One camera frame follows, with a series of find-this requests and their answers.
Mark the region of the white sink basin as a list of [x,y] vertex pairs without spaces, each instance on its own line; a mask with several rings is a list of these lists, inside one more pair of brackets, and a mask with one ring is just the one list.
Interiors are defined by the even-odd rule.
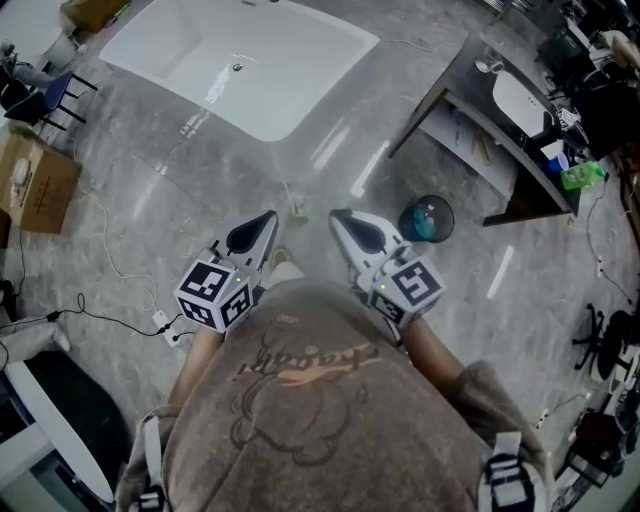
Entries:
[[544,110],[547,111],[543,104],[507,71],[496,75],[492,95],[497,107],[520,129],[527,120],[541,116]]

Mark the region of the white bathtub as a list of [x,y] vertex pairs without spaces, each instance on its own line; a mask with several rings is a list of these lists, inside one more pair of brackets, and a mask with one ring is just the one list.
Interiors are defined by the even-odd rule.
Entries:
[[379,41],[289,0],[152,0],[100,58],[270,143],[291,135]]

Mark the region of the dark grey vanity cabinet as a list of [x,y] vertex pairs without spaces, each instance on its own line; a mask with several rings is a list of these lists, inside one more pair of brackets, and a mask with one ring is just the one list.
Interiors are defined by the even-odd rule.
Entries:
[[566,192],[543,161],[542,151],[533,147],[535,138],[525,134],[496,101],[495,84],[499,78],[483,73],[475,62],[492,46],[479,34],[470,34],[461,49],[420,100],[391,145],[393,158],[411,135],[423,124],[438,103],[445,101],[484,130],[518,164],[514,192],[506,210],[484,219],[485,227],[552,217],[576,215],[580,193]]

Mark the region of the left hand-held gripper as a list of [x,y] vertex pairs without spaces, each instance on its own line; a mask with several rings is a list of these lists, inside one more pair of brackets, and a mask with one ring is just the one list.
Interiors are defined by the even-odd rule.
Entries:
[[246,214],[231,226],[226,247],[204,248],[174,290],[184,316],[220,333],[246,320],[261,296],[262,266],[278,225],[274,210]]

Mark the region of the white table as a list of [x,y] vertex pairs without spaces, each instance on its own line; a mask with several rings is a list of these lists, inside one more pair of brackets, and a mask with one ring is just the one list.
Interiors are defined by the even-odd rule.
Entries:
[[74,428],[51,401],[24,362],[5,369],[9,382],[35,424],[75,476],[99,499],[114,501],[114,493],[102,469]]

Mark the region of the wooden sticks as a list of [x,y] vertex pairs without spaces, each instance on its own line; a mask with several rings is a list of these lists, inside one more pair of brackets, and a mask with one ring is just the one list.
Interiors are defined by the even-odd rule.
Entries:
[[471,143],[471,153],[474,153],[475,150],[479,151],[484,166],[492,165],[492,158],[488,145],[488,136],[482,129],[476,129],[474,131]]

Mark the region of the person's brown printed shirt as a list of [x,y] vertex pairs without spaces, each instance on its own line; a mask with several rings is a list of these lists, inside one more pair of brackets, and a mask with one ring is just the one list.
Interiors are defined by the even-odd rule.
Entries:
[[347,291],[280,283],[143,419],[117,512],[547,512],[531,424],[463,366],[441,394]]

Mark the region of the green bottle on vanity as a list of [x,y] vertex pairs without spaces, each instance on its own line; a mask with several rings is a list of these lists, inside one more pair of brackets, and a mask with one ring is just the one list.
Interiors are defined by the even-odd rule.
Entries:
[[606,173],[594,161],[579,163],[560,173],[563,188],[566,191],[592,186],[598,178],[605,178]]

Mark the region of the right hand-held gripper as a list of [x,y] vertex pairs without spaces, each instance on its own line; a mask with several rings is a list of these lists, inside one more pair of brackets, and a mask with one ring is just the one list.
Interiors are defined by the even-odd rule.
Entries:
[[329,229],[341,254],[356,271],[357,287],[366,305],[398,328],[404,328],[433,307],[446,290],[431,260],[402,242],[368,268],[366,249],[386,249],[399,242],[394,226],[377,215],[353,209],[334,209]]

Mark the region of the black sink faucet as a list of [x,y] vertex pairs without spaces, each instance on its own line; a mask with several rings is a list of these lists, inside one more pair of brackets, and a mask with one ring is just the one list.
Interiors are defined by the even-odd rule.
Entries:
[[527,120],[521,128],[524,135],[521,137],[525,147],[542,148],[558,138],[557,126],[551,113],[544,110],[541,116]]

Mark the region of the black office chair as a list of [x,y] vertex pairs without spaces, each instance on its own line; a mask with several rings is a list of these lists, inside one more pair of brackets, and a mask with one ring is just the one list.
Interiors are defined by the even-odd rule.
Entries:
[[582,359],[574,369],[581,371],[588,361],[590,375],[597,382],[627,382],[640,365],[640,313],[614,311],[603,327],[605,315],[591,303],[586,306],[590,314],[590,333],[586,338],[573,339],[573,346],[586,345]]

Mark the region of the person's pale trousers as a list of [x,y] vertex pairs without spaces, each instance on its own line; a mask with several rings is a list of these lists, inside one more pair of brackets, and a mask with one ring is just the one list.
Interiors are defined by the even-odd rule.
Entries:
[[262,287],[269,290],[280,283],[304,278],[305,274],[295,264],[291,261],[284,261],[273,268],[270,275],[262,283]]

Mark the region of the dark equipment cart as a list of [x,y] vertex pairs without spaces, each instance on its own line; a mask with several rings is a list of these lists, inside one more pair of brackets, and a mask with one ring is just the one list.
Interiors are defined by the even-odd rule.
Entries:
[[625,431],[616,416],[587,411],[578,421],[565,465],[602,488],[610,477],[622,473],[635,444],[634,432]]

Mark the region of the person's left forearm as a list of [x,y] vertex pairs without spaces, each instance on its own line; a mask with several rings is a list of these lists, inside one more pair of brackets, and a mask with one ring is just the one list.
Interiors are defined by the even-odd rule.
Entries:
[[169,394],[168,404],[183,407],[196,384],[221,348],[225,339],[223,333],[201,327],[196,332],[184,365]]

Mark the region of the clear glass cup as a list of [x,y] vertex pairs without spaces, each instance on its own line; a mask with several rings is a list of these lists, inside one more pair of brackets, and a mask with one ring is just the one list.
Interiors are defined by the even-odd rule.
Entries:
[[475,61],[481,73],[499,74],[505,69],[503,56],[494,48],[486,46]]

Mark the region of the large cardboard box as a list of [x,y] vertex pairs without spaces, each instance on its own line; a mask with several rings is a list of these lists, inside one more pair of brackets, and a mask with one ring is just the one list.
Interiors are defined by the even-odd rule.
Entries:
[[[11,182],[15,163],[30,161],[27,182]],[[75,193],[82,166],[21,126],[0,129],[0,211],[17,228],[33,233],[58,234]]]

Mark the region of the person's right forearm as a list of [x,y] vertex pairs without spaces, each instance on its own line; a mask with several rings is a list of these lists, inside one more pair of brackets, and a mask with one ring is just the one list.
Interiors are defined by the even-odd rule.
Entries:
[[451,393],[464,366],[437,337],[425,319],[417,318],[401,328],[399,334],[414,367],[441,394]]

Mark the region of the white waste bin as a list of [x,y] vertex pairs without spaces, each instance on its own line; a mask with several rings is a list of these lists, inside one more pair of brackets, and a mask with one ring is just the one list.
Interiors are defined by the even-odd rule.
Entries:
[[54,37],[53,42],[44,52],[47,61],[56,68],[68,66],[77,56],[78,46],[64,32]]

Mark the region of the small cardboard box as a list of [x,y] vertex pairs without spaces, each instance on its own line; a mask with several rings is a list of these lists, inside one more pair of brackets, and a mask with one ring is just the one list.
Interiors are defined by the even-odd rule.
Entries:
[[131,0],[67,0],[62,14],[79,30],[98,33]]

